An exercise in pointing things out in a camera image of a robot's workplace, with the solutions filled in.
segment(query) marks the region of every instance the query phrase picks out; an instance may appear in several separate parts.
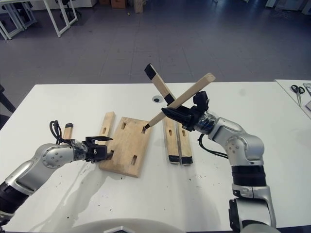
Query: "metal leg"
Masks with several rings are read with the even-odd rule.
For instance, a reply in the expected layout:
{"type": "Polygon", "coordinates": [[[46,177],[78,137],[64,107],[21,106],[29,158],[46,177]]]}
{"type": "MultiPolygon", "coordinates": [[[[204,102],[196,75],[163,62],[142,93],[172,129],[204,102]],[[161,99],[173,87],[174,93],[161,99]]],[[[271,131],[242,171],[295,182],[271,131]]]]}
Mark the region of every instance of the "metal leg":
{"type": "Polygon", "coordinates": [[[1,21],[0,21],[0,34],[2,35],[2,37],[3,37],[5,40],[7,40],[8,37],[7,37],[6,34],[4,33],[2,27],[4,27],[4,25],[3,25],[3,24],[1,23],[1,21]]]}
{"type": "Polygon", "coordinates": [[[24,29],[27,29],[27,27],[26,27],[26,25],[25,25],[23,19],[20,17],[19,12],[18,12],[18,10],[16,9],[16,7],[14,6],[14,4],[10,4],[10,6],[11,6],[11,8],[12,8],[13,14],[15,14],[15,16],[18,18],[18,20],[19,20],[20,24],[22,25],[22,27],[23,27],[24,29]]]}
{"type": "Polygon", "coordinates": [[[30,6],[29,6],[29,3],[28,2],[22,2],[21,4],[22,4],[22,6],[23,6],[28,18],[29,18],[29,21],[25,23],[26,28],[28,28],[30,25],[37,23],[37,20],[36,20],[32,10],[31,10],[30,6]]]}
{"type": "Polygon", "coordinates": [[[77,14],[76,14],[75,9],[74,9],[74,7],[73,7],[72,0],[70,0],[70,4],[71,4],[71,8],[72,8],[73,15],[74,15],[74,19],[73,19],[71,22],[69,22],[69,24],[71,25],[71,24],[73,24],[75,21],[78,21],[78,17],[77,17],[77,14]]]}
{"type": "Polygon", "coordinates": [[[13,21],[14,25],[16,26],[16,29],[14,29],[13,31],[11,32],[8,32],[4,25],[0,22],[0,27],[2,29],[2,31],[4,32],[4,34],[6,35],[6,37],[11,40],[12,39],[12,36],[16,35],[17,33],[21,32],[24,30],[24,28],[22,27],[21,23],[19,22],[17,16],[14,14],[14,11],[11,7],[10,4],[5,4],[4,5],[4,8],[7,10],[11,20],[13,21]]]}
{"type": "Polygon", "coordinates": [[[6,5],[4,5],[4,8],[7,10],[8,14],[9,14],[10,18],[12,19],[16,28],[22,29],[22,31],[24,31],[23,25],[20,23],[18,17],[16,16],[16,14],[14,12],[15,7],[13,6],[13,4],[6,4],[6,5]]]}
{"type": "Polygon", "coordinates": [[[60,37],[61,33],[60,33],[59,30],[58,30],[58,27],[57,27],[57,25],[56,25],[56,22],[55,22],[55,20],[54,20],[53,15],[52,15],[51,9],[50,9],[50,7],[49,7],[49,5],[48,5],[48,3],[47,3],[46,0],[43,0],[43,2],[44,2],[45,7],[47,8],[47,11],[48,11],[49,16],[50,16],[51,21],[52,21],[52,24],[53,24],[53,26],[54,26],[54,28],[55,28],[56,34],[57,34],[58,37],[60,37]]]}
{"type": "Polygon", "coordinates": [[[59,8],[60,8],[60,11],[62,12],[62,15],[63,15],[64,21],[66,23],[66,26],[68,28],[70,28],[69,20],[68,20],[68,17],[67,17],[67,14],[66,14],[63,2],[61,0],[59,0],[58,1],[58,5],[59,5],[59,8]]]}
{"type": "Polygon", "coordinates": [[[59,1],[58,1],[58,4],[59,4],[60,10],[61,10],[61,12],[62,12],[62,15],[63,15],[63,17],[64,17],[64,21],[66,22],[66,26],[65,26],[62,30],[59,31],[59,30],[58,30],[58,27],[57,27],[57,25],[56,25],[56,23],[55,23],[54,17],[53,17],[53,15],[52,15],[51,9],[50,9],[50,7],[49,7],[47,1],[46,1],[46,0],[43,0],[43,2],[44,2],[45,7],[47,8],[47,11],[48,11],[49,16],[50,16],[50,18],[51,18],[51,21],[52,21],[53,26],[54,26],[54,28],[55,28],[55,31],[56,31],[56,33],[57,33],[57,36],[60,37],[61,34],[63,34],[67,29],[70,28],[70,24],[69,24],[69,21],[68,21],[66,12],[65,12],[65,8],[64,8],[63,4],[61,3],[61,1],[59,0],[59,1]]]}

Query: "rectangular slot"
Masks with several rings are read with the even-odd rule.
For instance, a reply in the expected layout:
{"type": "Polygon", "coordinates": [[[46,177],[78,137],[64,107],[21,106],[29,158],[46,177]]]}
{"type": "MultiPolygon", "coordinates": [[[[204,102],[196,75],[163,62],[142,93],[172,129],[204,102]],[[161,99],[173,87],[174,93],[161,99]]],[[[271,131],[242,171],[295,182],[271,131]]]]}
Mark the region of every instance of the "rectangular slot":
{"type": "Polygon", "coordinates": [[[126,126],[126,123],[123,122],[122,125],[121,125],[121,129],[124,130],[125,126],[126,126]]]}
{"type": "Polygon", "coordinates": [[[131,161],[131,165],[135,165],[136,163],[136,160],[137,160],[137,155],[134,155],[133,158],[132,158],[132,161],[131,161]]]}

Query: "black tip on wood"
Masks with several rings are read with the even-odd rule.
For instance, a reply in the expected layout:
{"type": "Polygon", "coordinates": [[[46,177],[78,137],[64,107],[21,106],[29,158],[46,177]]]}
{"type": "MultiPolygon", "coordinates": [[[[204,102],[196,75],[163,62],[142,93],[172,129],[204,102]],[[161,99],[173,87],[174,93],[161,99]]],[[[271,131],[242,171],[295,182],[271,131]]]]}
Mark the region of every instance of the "black tip on wood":
{"type": "Polygon", "coordinates": [[[151,63],[149,63],[145,68],[145,73],[147,74],[148,78],[152,80],[156,75],[156,71],[152,68],[151,63]]]}
{"type": "Polygon", "coordinates": [[[65,128],[72,128],[73,127],[73,124],[72,123],[67,123],[66,125],[65,125],[65,128]]]}
{"type": "Polygon", "coordinates": [[[181,163],[183,165],[193,164],[192,157],[181,157],[181,163]]]}
{"type": "Polygon", "coordinates": [[[179,156],[178,155],[169,155],[170,163],[179,163],[179,156]]]}

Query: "wooden stick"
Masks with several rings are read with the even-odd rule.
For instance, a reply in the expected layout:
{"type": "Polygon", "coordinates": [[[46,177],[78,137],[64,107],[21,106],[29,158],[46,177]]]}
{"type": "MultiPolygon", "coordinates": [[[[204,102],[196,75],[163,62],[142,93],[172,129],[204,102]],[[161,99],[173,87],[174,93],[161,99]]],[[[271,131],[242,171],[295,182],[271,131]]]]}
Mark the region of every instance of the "wooden stick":
{"type": "Polygon", "coordinates": [[[183,126],[180,123],[177,123],[177,137],[180,149],[181,163],[183,165],[192,164],[193,160],[189,140],[189,133],[187,130],[183,129],[183,126]]]}
{"type": "Polygon", "coordinates": [[[156,69],[153,67],[153,65],[152,64],[147,65],[145,68],[145,72],[149,77],[149,79],[152,81],[152,83],[155,85],[155,87],[158,89],[160,94],[163,96],[167,104],[171,104],[175,100],[175,97],[173,96],[169,88],[166,86],[165,82],[158,74],[156,69]]]}
{"type": "Polygon", "coordinates": [[[175,122],[168,117],[163,119],[164,137],[169,161],[172,164],[179,164],[178,143],[176,137],[175,122]]]}
{"type": "MultiPolygon", "coordinates": [[[[101,131],[99,133],[99,136],[110,136],[111,135],[111,128],[113,126],[113,122],[115,119],[115,112],[109,112],[105,114],[105,118],[102,124],[101,131]]],[[[99,145],[105,145],[107,141],[98,141],[97,144],[99,145]]]]}
{"type": "Polygon", "coordinates": [[[71,139],[72,128],[73,128],[73,124],[72,123],[67,123],[65,125],[63,139],[71,139]]]}
{"type": "MultiPolygon", "coordinates": [[[[174,102],[172,102],[168,107],[174,109],[178,108],[180,105],[189,100],[193,95],[198,93],[200,90],[202,90],[204,87],[209,85],[214,80],[215,80],[214,75],[212,75],[211,73],[206,74],[203,78],[197,81],[192,87],[190,87],[187,91],[185,91],[180,97],[178,97],[174,102]]],[[[160,112],[151,121],[149,121],[144,128],[148,129],[149,127],[156,125],[164,117],[165,114],[163,112],[160,112]]]]}

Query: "black cable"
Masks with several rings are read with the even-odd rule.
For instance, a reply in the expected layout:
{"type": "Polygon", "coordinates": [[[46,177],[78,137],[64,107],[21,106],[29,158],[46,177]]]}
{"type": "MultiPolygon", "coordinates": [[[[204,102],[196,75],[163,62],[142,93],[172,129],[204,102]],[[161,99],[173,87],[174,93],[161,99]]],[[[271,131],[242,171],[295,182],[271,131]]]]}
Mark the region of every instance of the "black cable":
{"type": "Polygon", "coordinates": [[[52,135],[56,138],[55,144],[59,145],[61,142],[63,142],[71,145],[71,140],[62,138],[62,130],[58,124],[58,120],[53,120],[50,122],[50,131],[52,135]]]}
{"type": "Polygon", "coordinates": [[[214,151],[214,150],[209,150],[209,149],[207,149],[207,148],[203,145],[203,143],[202,143],[202,139],[203,139],[204,135],[205,135],[205,134],[202,133],[202,134],[200,135],[199,139],[198,139],[198,141],[199,141],[199,146],[200,146],[202,149],[206,150],[207,152],[209,152],[209,153],[211,153],[211,154],[214,154],[214,155],[216,155],[216,156],[219,156],[219,157],[228,159],[228,155],[226,155],[225,153],[221,153],[221,152],[218,152],[218,151],[214,151]]]}

